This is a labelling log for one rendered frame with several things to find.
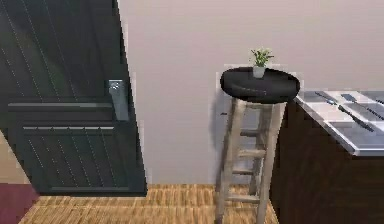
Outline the dark brown kitchen counter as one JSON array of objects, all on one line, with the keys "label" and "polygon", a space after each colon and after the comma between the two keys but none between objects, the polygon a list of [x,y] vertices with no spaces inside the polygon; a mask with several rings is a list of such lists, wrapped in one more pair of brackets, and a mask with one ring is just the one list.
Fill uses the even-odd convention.
[{"label": "dark brown kitchen counter", "polygon": [[280,224],[384,224],[384,91],[303,91],[287,104],[270,197]]}]

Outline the black seat wooden stool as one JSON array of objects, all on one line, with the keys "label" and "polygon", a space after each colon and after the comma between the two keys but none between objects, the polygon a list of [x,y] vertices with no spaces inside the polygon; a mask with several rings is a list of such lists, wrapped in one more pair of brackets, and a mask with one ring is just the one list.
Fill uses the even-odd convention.
[{"label": "black seat wooden stool", "polygon": [[[223,223],[227,201],[256,204],[256,224],[264,224],[285,107],[298,95],[300,81],[280,70],[266,68],[256,76],[251,67],[237,67],[223,72],[220,85],[231,97],[231,108],[216,182],[215,224]],[[235,174],[251,177],[248,194],[230,192]]]}]

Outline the small potted green plant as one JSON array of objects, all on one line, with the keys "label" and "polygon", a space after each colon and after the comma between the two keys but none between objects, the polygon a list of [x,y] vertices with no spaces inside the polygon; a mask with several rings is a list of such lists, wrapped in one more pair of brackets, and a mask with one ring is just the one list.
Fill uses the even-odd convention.
[{"label": "small potted green plant", "polygon": [[266,70],[266,63],[273,58],[273,55],[268,48],[252,49],[251,53],[254,56],[253,76],[261,79]]}]

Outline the dark grey room door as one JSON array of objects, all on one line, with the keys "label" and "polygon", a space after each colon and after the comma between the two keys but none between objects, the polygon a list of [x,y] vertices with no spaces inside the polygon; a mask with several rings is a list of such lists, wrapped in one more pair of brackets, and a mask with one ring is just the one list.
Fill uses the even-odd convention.
[{"label": "dark grey room door", "polygon": [[40,195],[146,195],[118,0],[0,0],[0,130]]}]

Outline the black knife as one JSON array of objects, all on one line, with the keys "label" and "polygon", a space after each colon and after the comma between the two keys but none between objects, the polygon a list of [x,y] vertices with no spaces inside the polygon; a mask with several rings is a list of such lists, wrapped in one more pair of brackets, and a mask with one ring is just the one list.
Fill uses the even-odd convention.
[{"label": "black knife", "polygon": [[324,96],[323,94],[319,93],[319,92],[316,92],[315,91],[315,94],[317,96],[320,96],[322,98],[325,99],[325,101],[330,104],[330,105],[335,105],[339,111],[347,114],[348,116],[350,116],[352,118],[352,120],[357,123],[359,126],[361,126],[362,128],[370,131],[370,132],[374,132],[374,129],[369,126],[366,122],[362,121],[361,119],[359,119],[358,117],[356,117],[355,115],[353,115],[351,112],[349,112],[348,110],[346,110],[342,105],[340,104],[337,104],[335,101],[331,100],[330,98],[327,98],[326,96]]}]

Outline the black spatula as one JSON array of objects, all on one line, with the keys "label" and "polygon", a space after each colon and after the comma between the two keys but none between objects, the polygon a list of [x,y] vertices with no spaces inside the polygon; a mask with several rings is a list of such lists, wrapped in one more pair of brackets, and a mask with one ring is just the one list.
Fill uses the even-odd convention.
[{"label": "black spatula", "polygon": [[352,102],[352,103],[354,103],[354,104],[364,108],[365,110],[369,111],[370,113],[372,113],[373,115],[375,115],[376,117],[378,117],[379,119],[384,121],[384,117],[383,116],[381,116],[379,113],[377,113],[373,109],[369,108],[368,106],[364,106],[364,105],[358,103],[356,98],[354,98],[352,95],[343,93],[343,94],[340,94],[340,96],[343,97],[345,100],[350,101],[350,102]]}]

